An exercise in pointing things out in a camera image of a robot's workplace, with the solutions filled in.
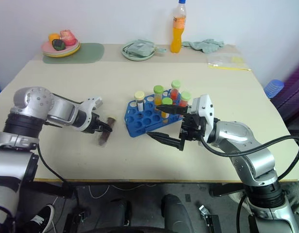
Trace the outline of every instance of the green cloth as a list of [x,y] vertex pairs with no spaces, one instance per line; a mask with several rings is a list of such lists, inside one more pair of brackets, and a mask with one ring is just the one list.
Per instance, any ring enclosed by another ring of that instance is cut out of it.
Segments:
[[104,46],[98,43],[81,43],[80,50],[68,57],[43,57],[46,64],[86,64],[99,61],[104,54]]
[[223,47],[224,42],[223,41],[217,42],[214,39],[206,39],[201,42],[184,41],[182,42],[182,46],[192,47],[192,49],[200,50],[201,52],[204,53],[211,53],[217,51],[220,47]]

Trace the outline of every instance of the beige tabletop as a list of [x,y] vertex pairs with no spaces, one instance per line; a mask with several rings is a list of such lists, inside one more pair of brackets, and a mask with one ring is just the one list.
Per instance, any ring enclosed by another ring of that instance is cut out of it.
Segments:
[[[83,101],[100,95],[97,110],[101,120],[117,119],[104,147],[98,145],[100,133],[85,134],[71,128],[44,126],[40,134],[42,154],[54,170],[77,181],[147,182],[239,182],[230,160],[211,154],[196,141],[186,142],[184,151],[160,144],[146,134],[132,138],[124,116],[127,103],[137,90],[153,93],[155,85],[170,88],[171,81],[182,82],[181,91],[192,96],[209,94],[215,117],[247,124],[260,143],[289,134],[279,113],[266,97],[250,71],[208,67],[206,56],[184,48],[179,54],[167,52],[144,62],[126,60],[121,45],[106,45],[103,58],[91,64],[49,65],[37,55],[0,94],[0,131],[3,129],[15,91],[42,86],[66,98]],[[181,122],[157,129],[178,137]],[[271,146],[280,175],[294,159],[298,147],[292,140]],[[56,180],[39,161],[35,180]],[[299,180],[299,162],[285,177]]]

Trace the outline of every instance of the floor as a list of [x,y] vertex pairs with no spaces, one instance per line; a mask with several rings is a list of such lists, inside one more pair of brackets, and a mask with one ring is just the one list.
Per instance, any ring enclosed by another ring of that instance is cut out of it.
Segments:
[[[140,184],[130,183],[128,185],[117,184],[117,187],[132,189]],[[130,191],[122,191],[109,187],[108,192],[99,199],[90,196],[88,186],[78,186],[80,204],[82,207],[90,209],[90,216],[79,226],[79,233],[94,229],[100,209],[106,202],[117,198],[126,198],[132,203],[133,217],[132,226],[153,226],[164,227],[164,219],[161,216],[161,198],[168,193],[177,195],[186,206],[188,214],[193,223],[196,233],[207,233],[204,220],[201,218],[198,207],[204,204],[212,214],[219,216],[223,233],[236,232],[236,211],[238,204],[228,196],[212,198],[209,195],[209,184],[207,183],[185,183],[185,184],[157,184],[155,186],[142,185]],[[92,194],[97,197],[105,192],[108,185],[92,185]],[[32,218],[45,204],[53,203],[54,196],[36,193],[30,190],[21,190],[18,207],[18,216],[21,221]],[[75,207],[76,200],[66,200],[58,198],[55,202],[54,223],[57,232],[63,232],[67,214]],[[240,217],[240,228],[242,233],[249,232],[248,213],[242,208]]]

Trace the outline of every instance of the bottle cap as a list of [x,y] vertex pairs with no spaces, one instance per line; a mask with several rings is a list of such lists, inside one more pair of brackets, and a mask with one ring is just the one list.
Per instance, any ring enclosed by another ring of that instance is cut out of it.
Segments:
[[172,99],[169,98],[169,97],[165,97],[165,98],[163,98],[163,100],[162,100],[162,104],[172,104],[172,103],[173,103],[173,101],[172,101]]
[[190,98],[191,98],[191,95],[190,95],[190,93],[188,91],[183,91],[181,93],[181,100],[183,100],[183,101],[189,101]]
[[155,94],[162,94],[164,92],[164,87],[163,86],[160,86],[160,85],[157,85],[154,87],[154,93]]
[[144,97],[145,97],[145,94],[144,94],[143,91],[137,91],[137,92],[135,92],[135,94],[134,94],[134,98],[135,98],[136,100],[144,100]]
[[181,82],[179,80],[173,80],[171,86],[172,88],[179,89],[181,87]]

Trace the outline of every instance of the sneaker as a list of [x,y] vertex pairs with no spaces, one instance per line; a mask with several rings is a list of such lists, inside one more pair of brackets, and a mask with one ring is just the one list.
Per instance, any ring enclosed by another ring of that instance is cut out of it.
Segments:
[[51,225],[54,216],[54,207],[46,205],[29,222],[24,224],[25,232],[44,233]]

